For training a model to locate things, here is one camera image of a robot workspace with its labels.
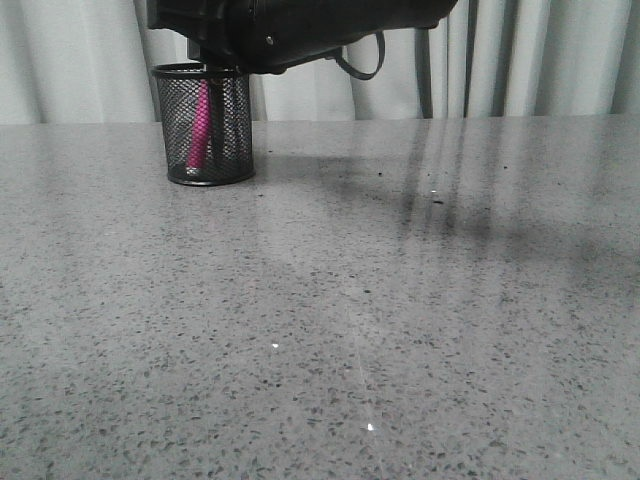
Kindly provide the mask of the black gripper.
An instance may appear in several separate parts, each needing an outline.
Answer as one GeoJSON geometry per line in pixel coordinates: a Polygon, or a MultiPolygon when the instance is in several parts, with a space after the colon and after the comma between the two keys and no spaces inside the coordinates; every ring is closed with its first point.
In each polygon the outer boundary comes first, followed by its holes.
{"type": "Polygon", "coordinates": [[[385,31],[432,29],[454,6],[432,0],[152,0],[146,12],[150,29],[182,35],[188,58],[213,70],[281,74],[332,59],[348,74],[359,75],[344,58],[346,46],[373,35],[380,69],[385,31]]]}

